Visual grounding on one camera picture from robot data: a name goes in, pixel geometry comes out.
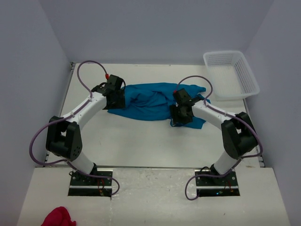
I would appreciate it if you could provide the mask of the red t shirt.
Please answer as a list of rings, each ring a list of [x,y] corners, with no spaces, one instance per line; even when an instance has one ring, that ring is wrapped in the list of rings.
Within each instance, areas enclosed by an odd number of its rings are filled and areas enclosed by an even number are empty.
[[[42,226],[76,226],[77,222],[72,221],[68,210],[65,207],[53,209],[44,219]]]

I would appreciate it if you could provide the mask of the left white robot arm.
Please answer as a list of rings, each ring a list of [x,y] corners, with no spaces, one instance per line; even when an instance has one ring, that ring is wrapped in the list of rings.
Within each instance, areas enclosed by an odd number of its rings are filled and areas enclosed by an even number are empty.
[[[108,80],[94,87],[79,106],[61,118],[54,116],[49,120],[46,149],[81,172],[83,182],[93,185],[98,174],[95,164],[82,152],[81,130],[99,111],[124,107],[125,81],[109,75]]]

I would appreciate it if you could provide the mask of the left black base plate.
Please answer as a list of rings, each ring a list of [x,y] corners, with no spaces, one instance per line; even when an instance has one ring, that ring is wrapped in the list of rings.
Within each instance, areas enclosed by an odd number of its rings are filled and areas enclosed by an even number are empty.
[[[92,178],[71,171],[68,196],[111,197],[112,179]]]

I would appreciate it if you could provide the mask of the blue t shirt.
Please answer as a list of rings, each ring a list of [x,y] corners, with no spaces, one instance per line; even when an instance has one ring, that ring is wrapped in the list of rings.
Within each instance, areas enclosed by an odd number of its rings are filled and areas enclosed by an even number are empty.
[[[109,113],[141,121],[171,119],[170,105],[175,104],[176,83],[144,83],[127,85],[125,108],[110,109]]]

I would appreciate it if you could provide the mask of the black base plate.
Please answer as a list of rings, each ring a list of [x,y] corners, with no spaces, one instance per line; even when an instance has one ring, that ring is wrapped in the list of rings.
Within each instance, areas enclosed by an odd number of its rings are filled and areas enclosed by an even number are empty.
[[[112,179],[92,178],[71,171],[68,196],[111,197]]]
[[[199,197],[240,196],[235,171],[224,178],[196,177],[195,181]]]

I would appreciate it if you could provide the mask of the white plastic basket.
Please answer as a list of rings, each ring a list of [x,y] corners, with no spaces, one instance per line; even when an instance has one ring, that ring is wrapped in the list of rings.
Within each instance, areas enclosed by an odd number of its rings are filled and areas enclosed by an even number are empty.
[[[203,59],[217,100],[241,100],[259,94],[259,85],[242,52],[206,52]]]

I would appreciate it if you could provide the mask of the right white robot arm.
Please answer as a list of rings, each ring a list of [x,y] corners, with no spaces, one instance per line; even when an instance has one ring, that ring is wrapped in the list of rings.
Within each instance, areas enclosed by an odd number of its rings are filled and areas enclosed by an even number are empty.
[[[170,106],[172,126],[186,125],[200,118],[221,130],[224,151],[210,167],[208,176],[213,184],[222,184],[243,156],[259,144],[248,114],[228,113],[203,97],[192,98],[185,89],[174,91],[173,97],[176,104]]]

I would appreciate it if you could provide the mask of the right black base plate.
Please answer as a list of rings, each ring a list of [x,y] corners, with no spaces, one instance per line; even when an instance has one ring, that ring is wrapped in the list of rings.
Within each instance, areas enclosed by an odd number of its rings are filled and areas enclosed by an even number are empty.
[[[196,177],[195,181],[199,197],[240,196],[235,171],[224,178]]]

